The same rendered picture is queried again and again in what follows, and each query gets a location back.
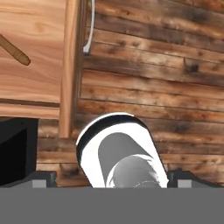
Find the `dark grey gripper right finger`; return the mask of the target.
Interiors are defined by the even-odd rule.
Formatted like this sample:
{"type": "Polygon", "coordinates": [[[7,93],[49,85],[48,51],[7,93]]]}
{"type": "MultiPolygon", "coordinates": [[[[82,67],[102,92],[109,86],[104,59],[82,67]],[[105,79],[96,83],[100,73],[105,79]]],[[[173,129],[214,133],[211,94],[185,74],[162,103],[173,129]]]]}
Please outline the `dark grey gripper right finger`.
{"type": "Polygon", "coordinates": [[[181,169],[168,171],[167,177],[169,179],[168,186],[171,188],[222,188],[222,185],[198,178],[192,172],[181,169]]]}

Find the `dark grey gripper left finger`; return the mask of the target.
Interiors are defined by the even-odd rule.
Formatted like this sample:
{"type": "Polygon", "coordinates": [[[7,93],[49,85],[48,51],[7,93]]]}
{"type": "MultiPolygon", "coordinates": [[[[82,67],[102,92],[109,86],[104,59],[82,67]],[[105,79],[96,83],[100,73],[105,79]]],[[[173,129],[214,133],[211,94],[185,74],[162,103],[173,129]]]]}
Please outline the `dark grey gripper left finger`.
{"type": "Polygon", "coordinates": [[[24,179],[3,185],[3,188],[51,188],[56,187],[56,171],[35,171],[24,179]]]}

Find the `light wood drawer front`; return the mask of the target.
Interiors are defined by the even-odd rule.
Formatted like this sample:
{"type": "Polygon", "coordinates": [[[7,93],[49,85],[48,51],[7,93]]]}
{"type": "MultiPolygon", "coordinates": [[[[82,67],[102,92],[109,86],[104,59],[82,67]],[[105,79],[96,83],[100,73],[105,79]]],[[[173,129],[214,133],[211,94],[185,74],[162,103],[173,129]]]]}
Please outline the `light wood drawer front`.
{"type": "Polygon", "coordinates": [[[80,76],[87,7],[88,0],[66,0],[63,73],[59,105],[58,136],[60,138],[69,138],[72,133],[74,108],[81,86],[80,76]]]}

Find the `light wood drawer box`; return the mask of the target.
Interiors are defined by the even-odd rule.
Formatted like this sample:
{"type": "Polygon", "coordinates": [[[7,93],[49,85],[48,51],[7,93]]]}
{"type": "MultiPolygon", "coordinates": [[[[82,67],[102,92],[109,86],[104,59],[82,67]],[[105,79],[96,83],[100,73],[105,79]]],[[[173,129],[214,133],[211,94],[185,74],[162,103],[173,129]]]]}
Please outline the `light wood drawer box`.
{"type": "Polygon", "coordinates": [[[24,52],[24,66],[0,47],[0,116],[57,119],[66,0],[0,0],[0,34],[24,52]]]}

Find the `black box-shaped appliance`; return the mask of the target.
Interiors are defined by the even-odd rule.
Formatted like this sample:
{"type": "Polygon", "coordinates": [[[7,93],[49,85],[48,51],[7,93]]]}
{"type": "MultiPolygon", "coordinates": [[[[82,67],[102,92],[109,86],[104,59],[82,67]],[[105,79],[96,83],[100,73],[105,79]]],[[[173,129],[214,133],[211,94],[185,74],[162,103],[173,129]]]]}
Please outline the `black box-shaped appliance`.
{"type": "Polygon", "coordinates": [[[36,171],[39,120],[0,117],[0,186],[36,171]]]}

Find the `white and black round object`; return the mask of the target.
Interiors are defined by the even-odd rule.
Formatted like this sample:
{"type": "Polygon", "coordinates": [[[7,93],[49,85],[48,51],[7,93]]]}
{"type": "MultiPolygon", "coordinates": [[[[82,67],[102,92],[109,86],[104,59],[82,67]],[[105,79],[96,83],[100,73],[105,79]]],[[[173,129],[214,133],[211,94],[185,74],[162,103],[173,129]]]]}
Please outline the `white and black round object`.
{"type": "Polygon", "coordinates": [[[137,117],[113,112],[79,134],[76,156],[93,188],[166,188],[168,178],[151,133],[137,117]]]}

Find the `wooden handled pizza cutter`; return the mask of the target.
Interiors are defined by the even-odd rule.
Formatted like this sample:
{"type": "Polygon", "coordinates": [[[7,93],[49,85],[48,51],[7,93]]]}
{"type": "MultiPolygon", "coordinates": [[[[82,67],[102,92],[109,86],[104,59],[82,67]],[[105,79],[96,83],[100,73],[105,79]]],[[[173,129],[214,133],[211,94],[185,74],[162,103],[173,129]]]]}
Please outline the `wooden handled pizza cutter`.
{"type": "Polygon", "coordinates": [[[0,46],[22,65],[25,65],[25,66],[30,65],[31,63],[30,58],[24,52],[18,49],[15,45],[13,45],[2,34],[0,34],[0,46]]]}

